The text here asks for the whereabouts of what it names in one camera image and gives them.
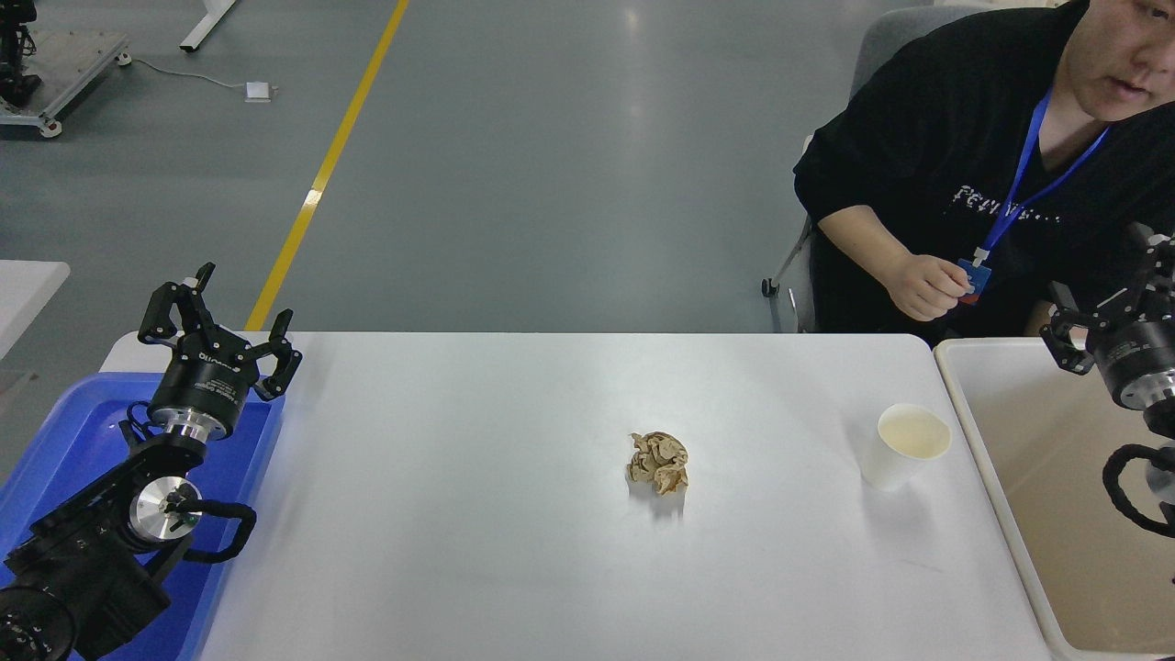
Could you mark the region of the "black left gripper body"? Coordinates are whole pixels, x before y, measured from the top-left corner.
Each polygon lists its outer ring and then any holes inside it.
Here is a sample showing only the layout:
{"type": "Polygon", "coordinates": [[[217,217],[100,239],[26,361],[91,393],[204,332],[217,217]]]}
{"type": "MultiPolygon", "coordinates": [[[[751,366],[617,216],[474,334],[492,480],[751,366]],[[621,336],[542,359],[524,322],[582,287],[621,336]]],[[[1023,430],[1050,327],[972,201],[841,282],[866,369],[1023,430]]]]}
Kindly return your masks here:
{"type": "Polygon", "coordinates": [[[219,333],[212,340],[200,333],[182,336],[152,397],[152,421],[163,421],[166,410],[192,409],[219,424],[239,423],[249,389],[258,379],[256,363],[234,360],[247,344],[235,333],[219,333]]]}

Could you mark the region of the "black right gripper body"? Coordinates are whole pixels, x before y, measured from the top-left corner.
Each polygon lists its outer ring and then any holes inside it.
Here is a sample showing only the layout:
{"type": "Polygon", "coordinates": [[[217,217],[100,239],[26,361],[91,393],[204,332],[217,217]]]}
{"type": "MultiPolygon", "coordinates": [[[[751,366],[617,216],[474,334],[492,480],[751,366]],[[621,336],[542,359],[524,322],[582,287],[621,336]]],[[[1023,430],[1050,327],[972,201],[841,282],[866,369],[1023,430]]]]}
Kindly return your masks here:
{"type": "Polygon", "coordinates": [[[1153,406],[1174,393],[1174,322],[1135,321],[1092,333],[1092,356],[1112,402],[1153,406]]]}

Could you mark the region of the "person's right hand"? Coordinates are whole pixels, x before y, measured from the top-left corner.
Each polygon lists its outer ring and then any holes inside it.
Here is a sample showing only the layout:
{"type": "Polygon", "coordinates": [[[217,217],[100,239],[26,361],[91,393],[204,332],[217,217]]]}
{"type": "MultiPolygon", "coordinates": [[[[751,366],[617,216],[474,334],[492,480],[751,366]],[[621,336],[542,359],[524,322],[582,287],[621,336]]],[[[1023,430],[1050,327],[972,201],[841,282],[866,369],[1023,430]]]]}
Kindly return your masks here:
{"type": "Polygon", "coordinates": [[[942,318],[973,292],[962,267],[927,254],[898,256],[880,281],[897,310],[919,322],[942,318]]]}

